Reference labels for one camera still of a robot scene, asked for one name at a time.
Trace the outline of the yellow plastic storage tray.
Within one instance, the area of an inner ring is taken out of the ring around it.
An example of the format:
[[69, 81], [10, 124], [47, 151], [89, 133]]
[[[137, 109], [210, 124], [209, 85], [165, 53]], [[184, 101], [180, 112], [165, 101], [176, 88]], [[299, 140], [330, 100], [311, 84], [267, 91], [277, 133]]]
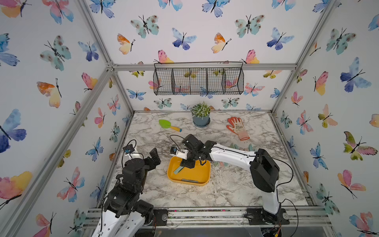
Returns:
[[[211, 163], [209, 161], [206, 162], [205, 165], [201, 166], [199, 161], [196, 161], [195, 167], [193, 169], [184, 168], [180, 173], [177, 175], [174, 174], [174, 170], [178, 168], [181, 164], [182, 159], [178, 157], [173, 157], [170, 160], [167, 176], [169, 180], [171, 180], [174, 183], [181, 183], [181, 184], [188, 184], [188, 185], [195, 185], [195, 186], [204, 186], [206, 185], [210, 180], [211, 175]], [[182, 182], [182, 179], [188, 179], [188, 180], [197, 180], [199, 183], [187, 183]]]

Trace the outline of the light teal folding knife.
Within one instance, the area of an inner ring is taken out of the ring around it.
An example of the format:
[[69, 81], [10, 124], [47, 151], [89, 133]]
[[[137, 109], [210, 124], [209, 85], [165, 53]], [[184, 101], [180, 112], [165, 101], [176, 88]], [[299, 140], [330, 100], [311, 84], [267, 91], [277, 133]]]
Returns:
[[183, 166], [179, 166], [178, 168], [176, 168], [176, 169], [174, 170], [174, 174], [177, 175], [177, 174], [180, 173], [183, 169], [184, 169]]

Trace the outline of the grey green folding knife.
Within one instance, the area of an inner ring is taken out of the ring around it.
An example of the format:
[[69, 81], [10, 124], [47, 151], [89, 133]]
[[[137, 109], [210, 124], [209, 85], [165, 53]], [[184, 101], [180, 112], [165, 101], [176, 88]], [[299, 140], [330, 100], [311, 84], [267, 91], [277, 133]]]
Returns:
[[199, 183], [197, 180], [188, 180], [188, 179], [182, 179], [182, 182], [187, 182], [187, 183]]

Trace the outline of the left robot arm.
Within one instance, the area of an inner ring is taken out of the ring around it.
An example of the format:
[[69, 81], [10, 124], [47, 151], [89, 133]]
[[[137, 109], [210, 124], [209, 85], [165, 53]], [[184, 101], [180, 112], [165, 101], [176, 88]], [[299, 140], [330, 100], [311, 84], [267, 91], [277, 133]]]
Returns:
[[117, 182], [102, 204], [100, 221], [94, 237], [133, 237], [141, 227], [155, 221], [154, 206], [140, 199], [147, 174], [156, 169], [161, 160], [157, 148], [147, 158], [132, 158], [132, 153], [116, 176]]

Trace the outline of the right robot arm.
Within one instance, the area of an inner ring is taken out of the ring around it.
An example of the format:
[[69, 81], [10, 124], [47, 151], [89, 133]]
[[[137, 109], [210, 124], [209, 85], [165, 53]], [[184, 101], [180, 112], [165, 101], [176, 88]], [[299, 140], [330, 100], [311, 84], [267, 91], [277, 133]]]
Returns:
[[223, 162], [249, 171], [254, 185], [261, 191], [263, 207], [260, 210], [262, 221], [270, 224], [284, 223], [281, 203], [278, 200], [280, 168], [264, 149], [242, 151], [223, 146], [214, 141], [202, 143], [192, 134], [183, 138], [184, 149], [172, 147], [170, 154], [181, 158], [180, 166], [193, 169], [195, 162], [201, 165], [209, 162]]

